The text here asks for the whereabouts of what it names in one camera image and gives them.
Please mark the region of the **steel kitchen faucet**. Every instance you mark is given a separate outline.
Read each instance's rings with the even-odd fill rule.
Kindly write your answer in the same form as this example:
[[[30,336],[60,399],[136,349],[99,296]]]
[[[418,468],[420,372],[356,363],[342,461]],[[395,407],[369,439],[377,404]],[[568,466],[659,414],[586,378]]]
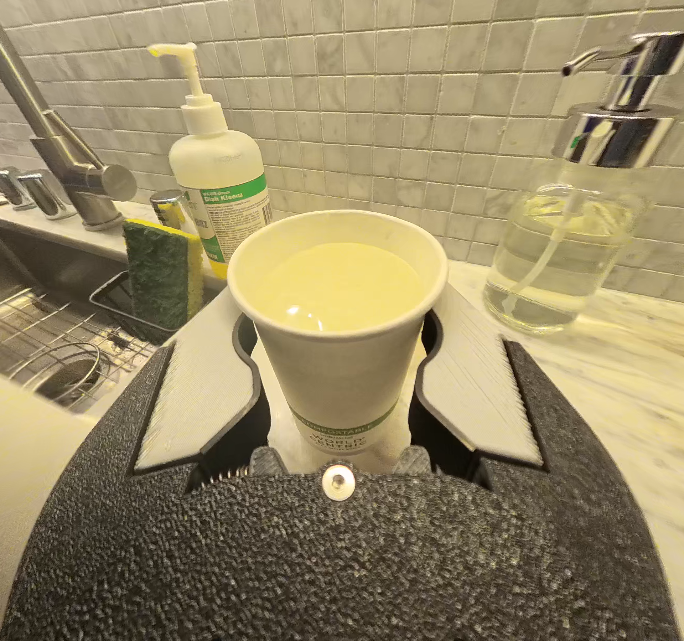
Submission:
[[[30,141],[89,231],[120,226],[115,201],[131,201],[138,191],[124,166],[106,164],[42,96],[27,66],[1,29],[1,82],[32,130]]]

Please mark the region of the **green yellow sponge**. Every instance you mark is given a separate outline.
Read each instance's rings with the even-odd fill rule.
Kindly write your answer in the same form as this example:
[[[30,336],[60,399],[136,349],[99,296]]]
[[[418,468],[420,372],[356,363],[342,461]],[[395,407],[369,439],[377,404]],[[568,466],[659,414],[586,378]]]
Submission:
[[[177,330],[202,308],[201,238],[142,219],[126,219],[123,236],[133,314]]]

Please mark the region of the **white paper cup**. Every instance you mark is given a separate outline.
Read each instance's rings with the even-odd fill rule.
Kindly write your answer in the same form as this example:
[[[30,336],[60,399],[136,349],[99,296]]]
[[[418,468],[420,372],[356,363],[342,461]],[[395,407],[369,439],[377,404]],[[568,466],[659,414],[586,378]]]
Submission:
[[[421,226],[347,209],[253,233],[235,250],[227,284],[300,435],[346,457],[387,434],[447,275],[446,253]]]

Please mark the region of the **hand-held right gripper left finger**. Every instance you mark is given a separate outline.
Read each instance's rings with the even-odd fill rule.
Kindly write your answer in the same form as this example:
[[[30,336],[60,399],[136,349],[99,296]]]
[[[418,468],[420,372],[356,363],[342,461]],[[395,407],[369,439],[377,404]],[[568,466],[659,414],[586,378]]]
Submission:
[[[247,467],[268,444],[271,415],[252,320],[224,289],[169,342],[136,474],[191,464],[203,480]]]

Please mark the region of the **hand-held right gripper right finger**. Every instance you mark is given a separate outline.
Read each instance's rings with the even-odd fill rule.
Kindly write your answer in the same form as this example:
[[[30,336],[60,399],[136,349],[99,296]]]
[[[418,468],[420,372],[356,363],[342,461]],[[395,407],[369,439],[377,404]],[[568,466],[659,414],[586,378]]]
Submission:
[[[482,460],[544,468],[506,342],[447,285],[426,315],[408,428],[432,470],[476,475]]]

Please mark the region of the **dish soap pump bottle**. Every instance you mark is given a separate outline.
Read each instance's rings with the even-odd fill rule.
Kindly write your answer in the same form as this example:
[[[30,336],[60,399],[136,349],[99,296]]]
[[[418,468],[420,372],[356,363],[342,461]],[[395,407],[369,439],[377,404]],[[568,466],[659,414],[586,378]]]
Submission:
[[[147,50],[175,57],[189,83],[181,106],[187,135],[168,158],[209,264],[226,279],[239,245],[271,223],[271,203],[261,150],[249,135],[228,128],[222,106],[203,88],[196,48],[159,43]]]

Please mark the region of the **glass soap dispenser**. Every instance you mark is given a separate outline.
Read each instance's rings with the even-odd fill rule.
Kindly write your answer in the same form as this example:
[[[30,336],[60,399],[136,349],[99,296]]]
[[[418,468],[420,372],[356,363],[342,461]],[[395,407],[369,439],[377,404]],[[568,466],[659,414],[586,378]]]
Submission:
[[[683,67],[683,32],[637,33],[564,64],[606,62],[604,98],[569,108],[546,166],[510,209],[483,290],[486,308],[530,334],[565,329],[585,309],[654,204],[651,165],[679,111],[655,105],[658,82]]]

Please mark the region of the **white marble desk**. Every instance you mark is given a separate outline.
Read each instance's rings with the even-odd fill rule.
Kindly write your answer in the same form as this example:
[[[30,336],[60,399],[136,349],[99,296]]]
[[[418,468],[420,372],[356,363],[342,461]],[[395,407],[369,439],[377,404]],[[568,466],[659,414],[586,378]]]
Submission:
[[[49,220],[39,209],[1,205],[1,232],[23,234],[14,252],[40,284],[66,268],[67,247],[95,256],[86,299],[124,270],[120,229],[87,231],[78,216]],[[449,262],[449,282],[479,310],[487,269]],[[683,305],[642,295],[600,290],[569,329],[551,336],[520,334],[519,341],[609,451],[645,514],[671,587],[683,587]]]

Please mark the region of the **steel sink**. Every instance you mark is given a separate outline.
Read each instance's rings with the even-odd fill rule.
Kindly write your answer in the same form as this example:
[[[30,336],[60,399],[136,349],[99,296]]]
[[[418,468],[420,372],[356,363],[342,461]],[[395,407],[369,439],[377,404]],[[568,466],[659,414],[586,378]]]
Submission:
[[[52,294],[55,294],[57,297],[62,298],[66,301],[73,301],[73,302],[79,302],[82,304],[91,304],[89,302],[89,297],[88,299],[85,298],[84,295],[80,294],[80,290],[82,289],[80,283],[74,288],[72,286],[71,289],[68,287],[65,287],[62,283],[58,283],[57,281],[61,279],[61,281],[64,281],[65,276],[71,276],[72,280],[81,280],[83,279],[90,279],[88,277],[89,274],[86,274],[84,271],[91,271],[91,270],[98,270],[100,269],[98,267],[98,263],[96,263],[97,259],[95,256],[90,256],[89,254],[86,254],[85,252],[81,250],[75,250],[72,248],[67,247],[66,252],[58,252],[57,255],[62,259],[66,261],[66,268],[64,268],[61,272],[58,271],[56,273],[56,276],[53,276],[52,274],[48,275],[47,272],[45,273],[48,279],[48,283],[46,285],[40,284],[38,280],[33,277],[31,274],[31,269],[27,268],[27,266],[22,262],[21,259],[14,253],[18,251],[18,247],[22,245],[22,239],[28,241],[27,237],[24,237],[23,234],[19,233],[14,233],[12,231],[1,233],[1,301],[4,299],[10,297],[11,295],[15,294],[16,292],[26,289],[26,288],[32,288],[32,289],[38,289],[38,290],[45,290],[47,292],[50,292]],[[128,268],[128,260],[126,260],[124,264],[124,270],[129,270]],[[215,292],[210,292],[209,294],[206,294],[204,291],[204,297],[203,297],[203,304],[202,308],[206,306],[208,301],[216,296]],[[115,319],[113,315],[109,315],[107,312],[105,312],[106,315],[108,315],[110,318],[114,319],[121,327],[121,323]],[[176,333],[170,336],[166,336],[159,332],[158,330],[151,330],[148,328],[141,328],[140,331],[138,331],[137,334],[134,333],[134,327],[127,328],[126,329],[128,332],[132,333],[134,337],[139,338],[140,340],[147,341],[154,346],[157,347],[157,350],[160,346],[162,346],[165,342],[167,341],[172,341],[173,338],[175,337]],[[40,398],[42,401],[46,402],[47,404],[51,404],[53,406],[57,406],[61,411],[64,411],[65,414],[67,414],[70,417],[90,417],[93,414],[97,414],[98,406],[100,406],[100,403],[107,398],[108,395],[112,394],[120,385],[119,384],[113,391],[110,393],[106,394],[99,402],[97,402],[87,413],[84,414],[74,414],[60,406],[57,406],[51,401],[48,401],[47,399],[32,394],[30,391],[26,391],[30,393],[31,395],[34,395],[38,398]]]

